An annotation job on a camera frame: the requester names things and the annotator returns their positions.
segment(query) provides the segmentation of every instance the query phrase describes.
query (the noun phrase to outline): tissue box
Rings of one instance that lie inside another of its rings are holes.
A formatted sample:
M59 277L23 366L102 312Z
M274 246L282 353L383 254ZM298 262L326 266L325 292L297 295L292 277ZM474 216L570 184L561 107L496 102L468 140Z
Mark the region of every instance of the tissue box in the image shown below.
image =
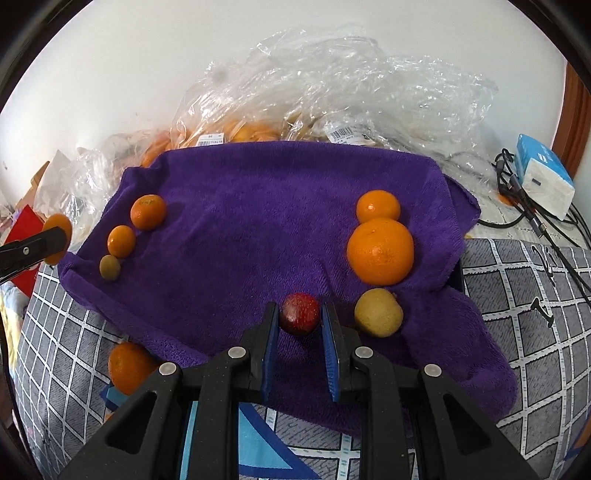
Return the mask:
M564 220L574 196L573 180L548 147L521 134L515 166L521 186L530 198Z

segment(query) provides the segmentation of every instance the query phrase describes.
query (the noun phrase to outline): white label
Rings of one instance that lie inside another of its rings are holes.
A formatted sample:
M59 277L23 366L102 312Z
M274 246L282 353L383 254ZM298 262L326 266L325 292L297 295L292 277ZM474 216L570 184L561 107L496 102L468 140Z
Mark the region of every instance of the white label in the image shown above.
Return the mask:
M207 147L208 145L222 145L222 144L223 144L223 133L201 135L197 139L197 146L198 147Z
M375 145L375 142L367 134L368 130L363 125L351 125L329 130L326 135L331 143L347 145Z

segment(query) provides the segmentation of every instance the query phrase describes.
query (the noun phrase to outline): plastic bag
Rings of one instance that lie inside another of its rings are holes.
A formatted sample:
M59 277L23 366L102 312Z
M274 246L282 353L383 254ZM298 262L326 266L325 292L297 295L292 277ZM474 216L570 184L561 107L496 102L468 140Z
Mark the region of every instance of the plastic bag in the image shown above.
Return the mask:
M245 61L210 64L184 95L171 147L209 145L200 138L216 134L218 142L343 142L339 129L348 127L353 143L487 176L478 128L496 91L441 60L387 56L359 27L288 30L260 42Z
M162 131L111 135L93 150L79 148L75 160L58 151L41 178L34 210L66 215L72 222L70 249L77 250L115 194L124 170L140 165L150 146L167 136Z

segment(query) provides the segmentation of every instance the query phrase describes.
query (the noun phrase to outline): purple towel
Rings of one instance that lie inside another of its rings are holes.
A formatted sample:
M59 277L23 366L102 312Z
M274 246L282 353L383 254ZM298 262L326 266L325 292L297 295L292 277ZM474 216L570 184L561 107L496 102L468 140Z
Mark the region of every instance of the purple towel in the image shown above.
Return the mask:
M367 285L345 249L357 199L392 192L415 240L411 274L393 287L404 323L388 339L363 341L394 362L440 365L494 420L513 406L515 376L472 301L445 283L475 224L478 203L429 158L377 148L268 142L167 152L149 169L129 168L102 219L60 281L81 305L163 359L196 365L237 343L265 303L292 292L335 302L343 323ZM106 239L140 196L168 203L165 224L138 234L115 283L99 275ZM269 406L344 432L357 409L331 403L317 329L280 333Z

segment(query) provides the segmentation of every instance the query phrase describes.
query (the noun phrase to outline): small orange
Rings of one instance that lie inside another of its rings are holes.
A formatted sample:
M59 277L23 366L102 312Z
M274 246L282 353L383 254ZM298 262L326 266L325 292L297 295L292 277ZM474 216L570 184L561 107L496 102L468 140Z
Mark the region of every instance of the small orange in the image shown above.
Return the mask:
M397 198L385 190L364 193L357 201L357 220L365 223L374 218L400 218L400 204Z
M135 343L120 343L109 355L109 376L123 395L131 395L157 367L148 351Z
M135 233L127 225L119 225L111 230L107 239L107 250L117 258L126 258L135 248Z
M144 195L135 201L129 214L138 230L154 230L166 218L166 202L158 195Z
M45 263L47 265L57 265L58 262L64 258L64 255L70 246L70 241L72 240L72 223L67 216L63 215L62 213L54 213L43 224L43 229L41 229L41 231L45 232L46 230L54 228L55 226L61 228L66 233L66 246L61 252L46 257Z

